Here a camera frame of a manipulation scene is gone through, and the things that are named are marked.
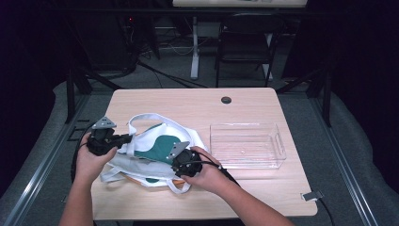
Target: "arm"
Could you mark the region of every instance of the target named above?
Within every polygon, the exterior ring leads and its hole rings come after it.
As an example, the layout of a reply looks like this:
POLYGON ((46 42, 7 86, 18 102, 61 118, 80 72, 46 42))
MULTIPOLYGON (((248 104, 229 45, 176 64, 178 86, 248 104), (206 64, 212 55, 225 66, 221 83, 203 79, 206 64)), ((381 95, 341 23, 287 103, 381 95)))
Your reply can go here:
MULTIPOLYGON (((215 163, 220 165, 209 153, 199 147, 191 150, 205 154, 215 163)), ((208 164, 202 165, 202 171, 195 177, 182 176, 187 183, 199 186, 207 191, 215 193, 222 198, 237 216, 248 225, 293 225, 293 223, 278 211, 264 202, 256 199, 236 183, 229 180, 219 169, 208 164)))
POLYGON ((111 149, 106 155, 96 156, 86 146, 89 134, 81 141, 76 161, 76 175, 67 204, 59 225, 92 225, 93 212, 91 203, 91 184, 103 170, 105 163, 111 160, 117 148, 111 149))

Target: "metal bracket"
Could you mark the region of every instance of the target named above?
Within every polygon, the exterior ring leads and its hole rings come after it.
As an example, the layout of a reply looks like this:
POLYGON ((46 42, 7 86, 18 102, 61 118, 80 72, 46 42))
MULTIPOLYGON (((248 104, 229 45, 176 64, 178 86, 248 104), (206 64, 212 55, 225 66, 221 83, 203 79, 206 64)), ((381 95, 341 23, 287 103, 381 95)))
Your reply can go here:
POLYGON ((307 194, 300 194, 302 199, 307 201, 318 201, 319 199, 324 197, 324 194, 321 191, 313 191, 307 194))
POLYGON ((91 129, 110 129, 117 127, 117 125, 112 122, 110 119, 108 119, 106 116, 102 117, 100 120, 98 120, 93 126, 91 126, 91 129))
POLYGON ((177 155, 179 155, 189 144, 190 142, 188 141, 173 144, 173 148, 170 150, 170 154, 167 156, 167 159, 173 159, 177 157, 177 155))

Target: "transparent plastic bin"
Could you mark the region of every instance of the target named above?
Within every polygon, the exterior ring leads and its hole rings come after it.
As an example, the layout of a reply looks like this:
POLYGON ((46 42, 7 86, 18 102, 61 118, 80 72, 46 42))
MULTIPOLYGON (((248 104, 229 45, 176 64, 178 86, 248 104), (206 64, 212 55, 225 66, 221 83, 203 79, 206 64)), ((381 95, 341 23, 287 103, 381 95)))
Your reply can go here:
POLYGON ((278 169, 286 159, 275 123, 212 124, 211 152, 226 169, 278 169))

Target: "dark background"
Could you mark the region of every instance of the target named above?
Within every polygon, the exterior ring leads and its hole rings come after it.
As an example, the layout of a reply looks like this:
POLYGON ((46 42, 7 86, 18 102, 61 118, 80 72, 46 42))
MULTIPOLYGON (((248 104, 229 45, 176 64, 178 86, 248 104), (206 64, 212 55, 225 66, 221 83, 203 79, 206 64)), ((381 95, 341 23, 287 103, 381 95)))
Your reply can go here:
MULTIPOLYGON (((354 114, 370 139, 375 165, 386 182, 399 192, 399 21, 394 0, 310 1, 308 11, 346 12, 334 20, 301 22, 284 75, 301 77, 323 65, 334 43, 342 47, 332 71, 333 91, 354 114)), ((106 58, 103 49, 85 45, 84 24, 69 27, 56 15, 40 11, 44 1, 18 0, 0 3, 1 162, 0 193, 3 195, 29 155, 47 122, 55 102, 53 88, 66 80, 76 66, 128 68, 132 56, 115 30, 118 21, 102 21, 108 37, 97 37, 97 47, 114 50, 122 59, 106 58), (92 54, 89 49, 97 50, 92 54)))

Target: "wooden tabletop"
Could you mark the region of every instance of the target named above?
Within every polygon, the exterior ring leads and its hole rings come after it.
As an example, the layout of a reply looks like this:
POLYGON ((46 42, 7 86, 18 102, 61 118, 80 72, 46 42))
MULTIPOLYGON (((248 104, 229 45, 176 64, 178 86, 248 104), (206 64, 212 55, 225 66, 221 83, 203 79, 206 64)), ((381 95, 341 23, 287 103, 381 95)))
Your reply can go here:
POLYGON ((174 7, 194 8, 304 8, 308 0, 173 0, 174 7))
MULTIPOLYGON (((229 169, 240 186, 284 216, 313 216, 314 202, 276 92, 258 89, 121 89, 115 91, 106 116, 117 124, 116 134, 127 134, 134 115, 158 113, 197 130, 210 147, 214 123, 276 123, 287 155, 279 169, 229 169), (231 98, 223 104, 221 98, 231 98)), ((168 187, 146 188, 128 180, 92 186, 95 219, 210 219, 237 218, 216 195, 192 186, 182 195, 168 187)))

